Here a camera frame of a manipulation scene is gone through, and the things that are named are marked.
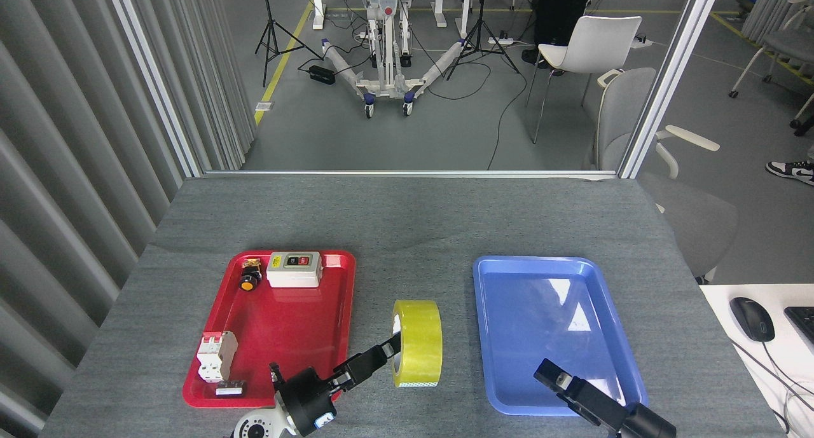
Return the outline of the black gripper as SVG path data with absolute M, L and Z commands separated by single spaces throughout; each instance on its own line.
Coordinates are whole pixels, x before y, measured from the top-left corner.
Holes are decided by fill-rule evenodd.
M 636 402 L 626 409 L 592 383 L 567 373 L 548 358 L 542 360 L 533 377 L 593 425 L 619 430 L 617 437 L 677 437 L 677 427 L 645 404 Z
M 396 332 L 381 345 L 357 353 L 334 368 L 330 380 L 320 378 L 312 366 L 285 378 L 279 366 L 276 366 L 274 388 L 280 397 L 277 404 L 287 410 L 296 433 L 308 436 L 336 418 L 332 395 L 354 389 L 400 351 L 401 332 Z

